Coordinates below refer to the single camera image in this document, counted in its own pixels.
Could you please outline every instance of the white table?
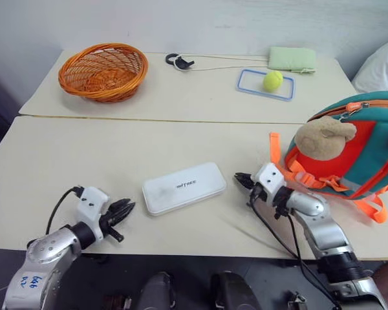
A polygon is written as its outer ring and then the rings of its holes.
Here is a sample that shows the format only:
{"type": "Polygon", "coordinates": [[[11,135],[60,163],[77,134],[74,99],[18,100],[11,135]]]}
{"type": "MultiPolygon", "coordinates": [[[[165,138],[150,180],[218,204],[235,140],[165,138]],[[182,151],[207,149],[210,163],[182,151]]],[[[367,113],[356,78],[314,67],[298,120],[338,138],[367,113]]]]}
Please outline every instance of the white table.
{"type": "MultiPolygon", "coordinates": [[[[93,245],[89,252],[288,258],[235,185],[236,172],[255,172],[269,160],[268,133],[280,132],[285,150],[297,125],[173,123],[95,119],[16,118],[0,144],[0,248],[25,249],[43,236],[60,196],[80,184],[113,199],[137,202],[116,228],[125,236],[93,245]],[[143,181],[214,161],[226,178],[224,194],[157,217],[148,215],[143,181]]],[[[383,195],[388,205],[388,193],[383,195]]],[[[52,229],[74,223],[78,200],[68,197],[52,229]]],[[[330,200],[332,215],[361,259],[388,258],[388,221],[376,224],[350,202],[330,200]]],[[[276,231],[292,246],[286,219],[276,231]]],[[[299,227],[303,256],[312,254],[299,227]]]]}
{"type": "MultiPolygon", "coordinates": [[[[64,51],[21,114],[86,118],[209,121],[236,123],[305,123],[312,115],[355,89],[332,58],[318,55],[314,74],[283,72],[296,81],[292,101],[281,101],[236,90],[241,68],[179,72],[166,64],[165,54],[146,54],[149,69],[136,95],[120,103],[103,104],[71,96],[58,83],[58,71],[71,55],[64,51]]],[[[262,65],[255,61],[195,58],[198,68],[262,65]]],[[[267,68],[256,68],[267,71],[267,68]]]]}

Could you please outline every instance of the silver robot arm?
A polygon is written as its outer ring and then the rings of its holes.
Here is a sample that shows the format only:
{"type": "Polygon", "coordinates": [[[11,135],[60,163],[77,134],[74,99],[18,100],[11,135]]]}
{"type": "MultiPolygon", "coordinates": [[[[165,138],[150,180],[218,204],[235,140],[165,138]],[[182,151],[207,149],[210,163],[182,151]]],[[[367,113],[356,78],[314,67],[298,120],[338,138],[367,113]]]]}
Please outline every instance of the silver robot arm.
{"type": "Polygon", "coordinates": [[[329,281],[329,291],[342,304],[372,299],[388,310],[374,280],[366,276],[342,228],[330,215],[329,204],[322,196],[294,191],[273,163],[263,166],[251,179],[249,174],[236,174],[242,185],[251,189],[254,199],[262,199],[275,208],[275,218],[291,214],[303,226],[307,242],[317,260],[319,271],[329,281]]]}
{"type": "Polygon", "coordinates": [[[119,242],[123,240],[112,227],[132,211],[135,203],[122,199],[101,214],[109,197],[95,187],[76,189],[80,198],[77,224],[62,227],[28,246],[25,262],[8,286],[3,310],[53,309],[61,279],[82,250],[108,234],[119,242]]]}

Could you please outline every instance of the plush bunny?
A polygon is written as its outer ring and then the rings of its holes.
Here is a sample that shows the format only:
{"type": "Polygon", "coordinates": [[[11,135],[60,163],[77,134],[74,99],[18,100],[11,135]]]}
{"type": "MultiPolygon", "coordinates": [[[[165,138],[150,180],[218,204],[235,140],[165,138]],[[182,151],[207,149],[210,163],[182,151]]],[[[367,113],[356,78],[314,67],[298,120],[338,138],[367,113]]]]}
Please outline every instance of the plush bunny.
{"type": "Polygon", "coordinates": [[[323,116],[303,125],[295,135],[295,143],[302,154],[326,161],[338,157],[355,134],[353,124],[323,116]]]}

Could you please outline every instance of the yellow ball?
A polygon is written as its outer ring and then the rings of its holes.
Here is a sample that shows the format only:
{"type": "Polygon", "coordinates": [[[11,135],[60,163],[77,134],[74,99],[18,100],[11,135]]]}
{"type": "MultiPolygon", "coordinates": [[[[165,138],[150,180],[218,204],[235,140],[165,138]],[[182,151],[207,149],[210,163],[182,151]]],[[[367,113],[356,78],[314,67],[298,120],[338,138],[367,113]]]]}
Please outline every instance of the yellow ball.
{"type": "Polygon", "coordinates": [[[263,79],[263,88],[267,92],[274,92],[283,83],[282,73],[279,71],[271,71],[266,74],[263,79]]]}

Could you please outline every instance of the white power bank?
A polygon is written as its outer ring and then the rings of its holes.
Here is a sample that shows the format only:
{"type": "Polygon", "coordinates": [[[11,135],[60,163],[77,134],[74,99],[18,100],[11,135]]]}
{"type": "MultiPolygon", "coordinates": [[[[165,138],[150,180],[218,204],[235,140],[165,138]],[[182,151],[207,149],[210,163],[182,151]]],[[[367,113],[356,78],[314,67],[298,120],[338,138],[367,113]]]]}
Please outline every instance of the white power bank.
{"type": "Polygon", "coordinates": [[[220,194],[226,186],[217,165],[203,163],[147,180],[142,190],[149,213],[160,215],[220,194]]]}

